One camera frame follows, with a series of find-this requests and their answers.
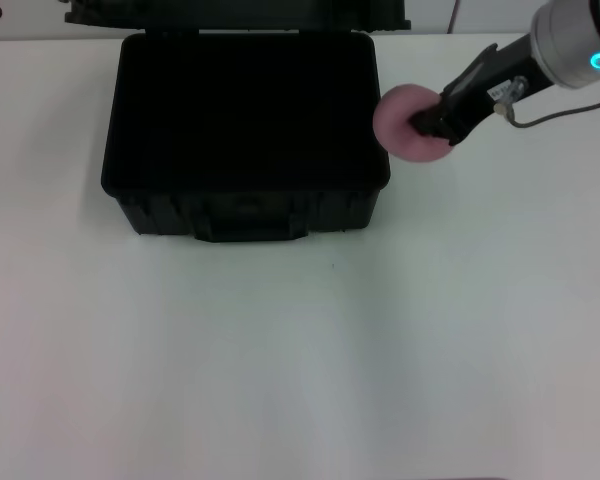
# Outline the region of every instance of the black plastic case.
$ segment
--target black plastic case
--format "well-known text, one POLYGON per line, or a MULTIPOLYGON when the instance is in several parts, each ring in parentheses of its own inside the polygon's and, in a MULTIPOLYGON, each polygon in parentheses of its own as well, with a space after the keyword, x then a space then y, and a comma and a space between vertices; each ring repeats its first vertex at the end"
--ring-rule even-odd
POLYGON ((102 186, 142 234, 235 242, 364 228, 390 177, 372 129, 379 98, 363 33, 132 35, 102 186))

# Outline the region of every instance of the pink sponge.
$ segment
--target pink sponge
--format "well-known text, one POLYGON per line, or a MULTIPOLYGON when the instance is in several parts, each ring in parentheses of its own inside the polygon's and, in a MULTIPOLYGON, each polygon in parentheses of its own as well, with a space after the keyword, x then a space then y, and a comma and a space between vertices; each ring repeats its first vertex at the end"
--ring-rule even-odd
POLYGON ((448 140, 420 135, 409 123, 416 113, 440 102, 440 95, 419 85, 402 85, 380 101, 373 130, 387 152, 410 162, 432 162, 451 152, 448 140))

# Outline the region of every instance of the black cable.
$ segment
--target black cable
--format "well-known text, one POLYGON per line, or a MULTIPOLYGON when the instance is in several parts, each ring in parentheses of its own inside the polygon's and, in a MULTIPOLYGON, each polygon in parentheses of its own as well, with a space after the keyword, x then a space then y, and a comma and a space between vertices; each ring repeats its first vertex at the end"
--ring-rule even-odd
POLYGON ((458 18, 458 12, 460 11, 461 0, 456 0, 453 4, 453 12, 451 13, 451 20, 449 20, 449 28, 447 28, 447 34, 453 33, 453 29, 456 26, 456 19, 458 18))
POLYGON ((600 108, 600 103, 596 103, 595 105, 589 105, 588 107, 574 108, 572 110, 564 110, 562 112, 552 113, 551 115, 547 115, 546 117, 541 117, 537 120, 528 123, 520 123, 516 121, 516 113, 513 110, 513 106, 510 106, 507 109, 507 121, 516 128, 531 128, 536 125, 540 125, 541 123, 548 122, 549 120, 553 120, 554 118, 566 117, 567 115, 576 115, 578 113, 591 112, 593 110, 597 110, 600 108))

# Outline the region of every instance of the metal cylinder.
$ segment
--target metal cylinder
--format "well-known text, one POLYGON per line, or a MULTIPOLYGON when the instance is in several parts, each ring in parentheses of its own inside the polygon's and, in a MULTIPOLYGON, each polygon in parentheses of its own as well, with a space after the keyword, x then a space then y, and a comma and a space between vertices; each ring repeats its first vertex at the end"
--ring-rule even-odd
POLYGON ((536 13, 533 57, 556 85, 581 88, 600 80, 600 0, 553 0, 536 13))

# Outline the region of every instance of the black case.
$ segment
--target black case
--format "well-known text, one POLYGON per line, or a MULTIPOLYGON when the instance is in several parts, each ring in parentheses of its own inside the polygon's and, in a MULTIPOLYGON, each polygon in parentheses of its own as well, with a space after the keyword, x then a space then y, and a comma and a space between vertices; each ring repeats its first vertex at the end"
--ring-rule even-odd
POLYGON ((344 28, 404 28, 403 0, 120 3, 74 2, 67 20, 147 28, 123 42, 102 172, 138 233, 267 241, 369 224, 390 177, 375 50, 344 28), (302 30, 197 31, 254 25, 302 30))

